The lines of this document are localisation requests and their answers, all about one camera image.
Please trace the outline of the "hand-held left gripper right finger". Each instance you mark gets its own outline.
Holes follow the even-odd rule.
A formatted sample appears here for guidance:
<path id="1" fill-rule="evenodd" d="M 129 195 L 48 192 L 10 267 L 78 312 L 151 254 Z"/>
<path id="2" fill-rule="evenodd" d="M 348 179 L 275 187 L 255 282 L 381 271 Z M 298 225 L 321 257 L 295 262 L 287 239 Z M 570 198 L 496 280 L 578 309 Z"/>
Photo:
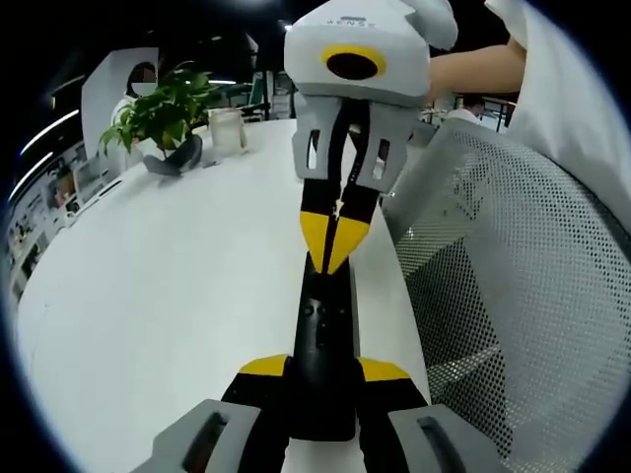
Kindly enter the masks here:
<path id="1" fill-rule="evenodd" d="M 359 444 L 368 472 L 506 472 L 493 440 L 430 405 L 399 366 L 357 359 Z"/>

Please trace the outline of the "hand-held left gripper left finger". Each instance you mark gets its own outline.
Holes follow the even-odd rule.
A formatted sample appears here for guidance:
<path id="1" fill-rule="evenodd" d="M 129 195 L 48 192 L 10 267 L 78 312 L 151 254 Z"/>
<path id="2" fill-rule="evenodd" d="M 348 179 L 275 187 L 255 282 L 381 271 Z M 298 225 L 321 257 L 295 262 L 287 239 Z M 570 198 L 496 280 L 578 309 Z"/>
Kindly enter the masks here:
<path id="1" fill-rule="evenodd" d="M 153 440 L 136 472 L 280 472 L 289 443 L 288 355 L 239 369 L 219 400 L 206 399 Z"/>

